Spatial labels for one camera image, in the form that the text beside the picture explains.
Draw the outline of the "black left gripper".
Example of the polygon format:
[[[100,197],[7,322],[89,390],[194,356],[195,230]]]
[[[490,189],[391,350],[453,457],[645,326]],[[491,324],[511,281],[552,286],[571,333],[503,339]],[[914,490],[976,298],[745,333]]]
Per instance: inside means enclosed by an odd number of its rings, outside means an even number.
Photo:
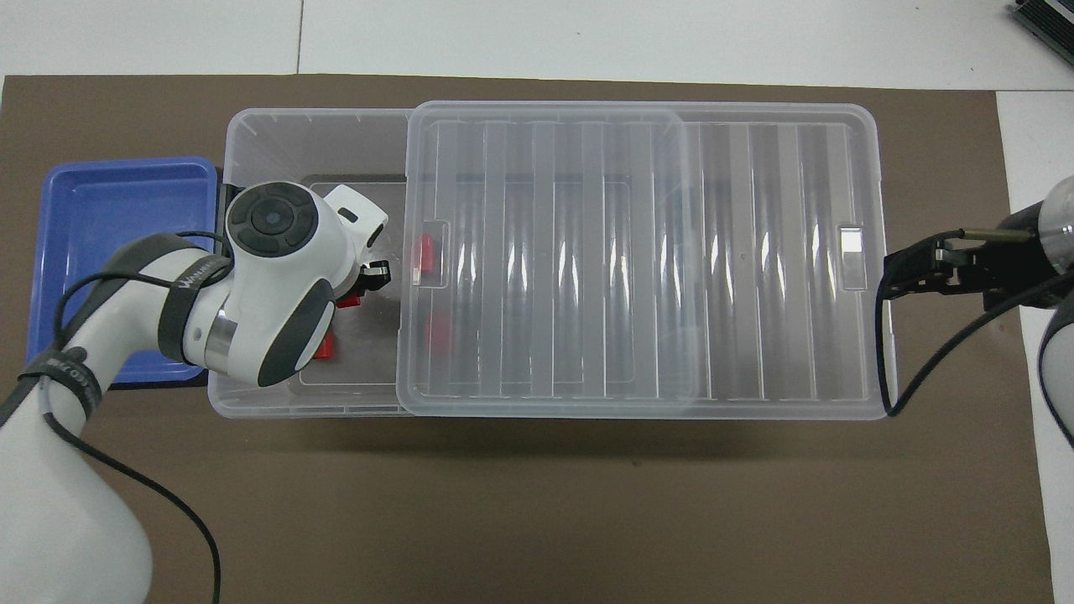
[[[339,286],[339,297],[364,297],[383,289],[391,278],[390,263],[386,259],[355,265]]]

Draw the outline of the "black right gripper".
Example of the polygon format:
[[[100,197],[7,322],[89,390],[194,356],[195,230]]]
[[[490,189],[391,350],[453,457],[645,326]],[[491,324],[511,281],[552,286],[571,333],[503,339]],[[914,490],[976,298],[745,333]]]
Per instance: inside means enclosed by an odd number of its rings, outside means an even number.
[[[945,238],[925,238],[884,258],[883,301],[918,292],[981,294],[983,308],[1024,294],[1059,278],[1035,229],[966,230],[963,241],[979,245],[956,248]]]

